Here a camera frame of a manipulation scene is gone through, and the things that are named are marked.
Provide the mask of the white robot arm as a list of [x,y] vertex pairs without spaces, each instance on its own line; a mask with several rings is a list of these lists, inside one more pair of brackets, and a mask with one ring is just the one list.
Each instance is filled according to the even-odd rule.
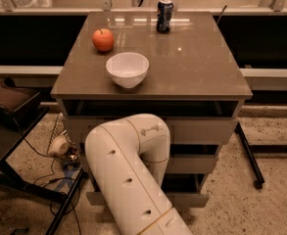
[[85,139],[85,155],[121,235],[193,235],[161,189],[166,123],[149,114],[109,121]]

